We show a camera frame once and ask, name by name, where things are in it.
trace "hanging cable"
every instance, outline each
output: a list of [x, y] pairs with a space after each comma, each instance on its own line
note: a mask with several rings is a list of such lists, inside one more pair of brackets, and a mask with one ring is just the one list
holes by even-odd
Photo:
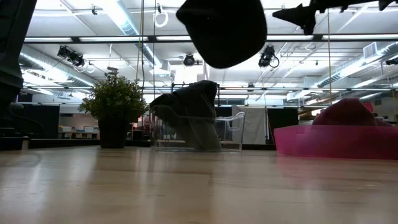
[[[141, 12], [144, 12], [144, 0], [141, 0]], [[144, 13], [141, 13], [140, 36], [144, 35]], [[144, 71], [144, 44], [141, 43], [141, 68], [142, 68], [142, 98], [144, 98], [145, 71]]]
[[[93, 67], [93, 69], [92, 70], [88, 70], [88, 66], [89, 65], [91, 65], [92, 67]], [[96, 69], [96, 67], [95, 67], [95, 65], [93, 65], [92, 63], [91, 63], [91, 61], [88, 61], [88, 65], [87, 65], [87, 67], [86, 67], [86, 72], [88, 72], [88, 73], [93, 73], [94, 71], [95, 71], [95, 69]]]
[[[262, 82], [262, 87], [264, 88], [264, 79], [262, 79], [261, 82]], [[271, 138], [272, 138], [272, 140], [273, 140], [273, 142], [274, 142], [274, 144], [275, 144], [274, 135], [272, 134], [271, 124], [269, 123], [269, 118], [268, 118], [268, 107], [267, 107], [267, 98], [266, 98], [266, 94], [267, 94], [267, 91], [264, 91], [262, 95], [264, 96], [265, 113], [266, 113], [266, 118], [267, 118], [267, 128], [268, 128], [268, 131], [269, 131], [269, 133], [271, 134]]]
[[[142, 33], [142, 26], [143, 26], [143, 20], [144, 20], [144, 17], [143, 17], [143, 11], [144, 11], [144, 8], [143, 8], [143, 1], [141, 1], [141, 16], [140, 16], [140, 19], [139, 19], [139, 38], [138, 38], [138, 53], [137, 53], [137, 67], [136, 67], [136, 80], [138, 80], [138, 68], [139, 68], [139, 52], [141, 51], [141, 53], [142, 53], [142, 41], [141, 41], [141, 39], [143, 38], [143, 33]], [[142, 76], [143, 76], [143, 79], [144, 79], [144, 81], [145, 81], [145, 76], [144, 76], [144, 69], [142, 69]], [[142, 82], [142, 94], [144, 94], [144, 81]]]
[[330, 60], [330, 15], [329, 15], [329, 9], [328, 9], [328, 51], [329, 51], [329, 96], [330, 96], [330, 105], [332, 105], [332, 99], [331, 99], [331, 60]]
[[[166, 24], [168, 23], [169, 14], [166, 11], [163, 10], [163, 7], [162, 7], [162, 5], [160, 3], [155, 4], [155, 7], [156, 6], [157, 6], [157, 10], [155, 9], [155, 13], [154, 13], [154, 16], [153, 16], [154, 17], [154, 24], [155, 24], [156, 27], [161, 28], [163, 26], [166, 26]], [[161, 24], [157, 23], [157, 16], [159, 16], [159, 15], [164, 15], [165, 16], [164, 21]]]
[[112, 57], [112, 45], [109, 46], [109, 60], [108, 60], [108, 67], [111, 66], [111, 57]]
[[[156, 10], [156, 6], [157, 5], [158, 5], [157, 0], [155, 0], [155, 6], [154, 6], [155, 10]], [[158, 10], [159, 11], [162, 10], [162, 6], [160, 4], [159, 4]], [[156, 28], [156, 22], [154, 23], [154, 36], [155, 36], [155, 28]], [[153, 51], [154, 51], [154, 54], [155, 54], [155, 42], [152, 44], [152, 46], [153, 46]], [[155, 57], [152, 58], [152, 64], [155, 66]], [[155, 71], [156, 71], [156, 69], [154, 67], [154, 74], [153, 74], [154, 79], [153, 79], [153, 83], [152, 83], [152, 86], [154, 87], [154, 99], [156, 98], [156, 94], [155, 94], [155, 74], [156, 74], [156, 72]]]

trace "maroon object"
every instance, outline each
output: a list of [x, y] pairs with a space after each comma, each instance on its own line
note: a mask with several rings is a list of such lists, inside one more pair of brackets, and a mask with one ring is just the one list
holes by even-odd
[[302, 157], [398, 159], [398, 128], [290, 126], [275, 129], [278, 153]]
[[398, 128], [376, 119], [358, 98], [322, 111], [312, 126], [275, 129], [279, 153], [303, 157], [398, 159]]
[[377, 123], [358, 98], [345, 98], [322, 111], [312, 125], [377, 126]]

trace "potted plant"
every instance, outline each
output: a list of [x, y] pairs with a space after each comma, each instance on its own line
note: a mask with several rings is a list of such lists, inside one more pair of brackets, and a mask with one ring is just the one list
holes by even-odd
[[103, 148], [123, 148], [130, 122], [137, 122], [146, 111], [146, 102], [138, 81], [105, 74], [95, 83], [92, 94], [83, 99], [79, 111], [91, 113], [98, 120]]

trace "green leaves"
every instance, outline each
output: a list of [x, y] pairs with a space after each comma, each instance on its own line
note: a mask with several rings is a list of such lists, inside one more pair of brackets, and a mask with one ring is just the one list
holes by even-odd
[[93, 93], [83, 99], [79, 111], [91, 113], [96, 119], [125, 119], [130, 122], [146, 112], [138, 80], [130, 82], [126, 77], [108, 74], [105, 77], [105, 81], [95, 83]]

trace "fluorescent light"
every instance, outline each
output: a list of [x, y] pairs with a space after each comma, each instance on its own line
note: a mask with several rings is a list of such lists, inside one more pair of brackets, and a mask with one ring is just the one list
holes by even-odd
[[87, 94], [86, 93], [80, 93], [80, 92], [73, 92], [72, 96], [82, 100], [82, 99], [87, 97]]
[[83, 92], [85, 92], [85, 93], [91, 94], [91, 91], [88, 91], [88, 90], [80, 90], [80, 91], [83, 91]]
[[[249, 98], [257, 99], [257, 98], [259, 98], [259, 95], [250, 95]], [[286, 99], [286, 95], [265, 95], [265, 98], [269, 99], [269, 100], [284, 100], [284, 99]], [[261, 95], [259, 100], [263, 100], [263, 99], [264, 99], [264, 95]]]
[[162, 36], [156, 37], [158, 41], [168, 41], [168, 40], [191, 40], [191, 37], [188, 35], [185, 36]]
[[31, 83], [33, 85], [38, 85], [38, 86], [59, 86], [58, 84], [50, 81], [50, 80], [46, 80], [44, 78], [39, 78], [35, 75], [32, 75], [29, 72], [25, 72], [24, 74], [22, 74], [22, 77], [24, 78], [24, 82], [26, 83]]
[[32, 102], [17, 102], [18, 104], [32, 104], [32, 105], [36, 105], [39, 103], [32, 103]]
[[289, 90], [304, 90], [304, 88], [274, 88], [274, 87], [272, 87], [272, 88], [267, 88], [267, 90], [282, 90], [282, 91], [286, 90], [286, 91], [289, 91]]
[[247, 95], [222, 95], [220, 94], [220, 99], [246, 99]]
[[227, 87], [224, 90], [262, 90], [262, 88]]
[[64, 88], [64, 87], [62, 87], [62, 86], [40, 86], [40, 88], [41, 89], [61, 89], [61, 88]]
[[[353, 40], [353, 39], [398, 39], [398, 34], [364, 34], [364, 35], [330, 35], [330, 40]], [[328, 36], [324, 35], [322, 40], [328, 40]]]
[[268, 35], [267, 40], [312, 40], [313, 35]]
[[[323, 90], [323, 91], [330, 91], [330, 88], [309, 88], [308, 90]], [[347, 90], [346, 88], [332, 88], [331, 92], [336, 92], [336, 91], [345, 91]]]
[[57, 81], [57, 80], [51, 80], [51, 82], [54, 82], [54, 83], [73, 83], [73, 80], [59, 80], [59, 81]]
[[26, 37], [25, 42], [72, 42], [70, 37]]
[[391, 91], [391, 89], [378, 89], [378, 88], [355, 88], [352, 91]]
[[315, 105], [315, 106], [305, 105], [303, 107], [305, 107], [305, 108], [327, 108], [328, 106], [325, 106], [325, 105]]
[[29, 89], [29, 90], [31, 90], [31, 91], [36, 91], [36, 92], [38, 92], [38, 93], [43, 93], [43, 94], [46, 94], [46, 95], [50, 95], [50, 96], [53, 96], [54, 94], [52, 93], [52, 92], [50, 92], [50, 91], [48, 91], [48, 90], [43, 90], [43, 89], [41, 89], [41, 88], [38, 88], [38, 89]]
[[80, 37], [82, 42], [122, 42], [122, 41], [148, 41], [148, 37]]
[[377, 96], [377, 95], [380, 95], [380, 93], [373, 93], [373, 94], [370, 94], [370, 95], [367, 95], [367, 96], [362, 96], [360, 98], [360, 100], [366, 100], [366, 99], [372, 98], [372, 97]]

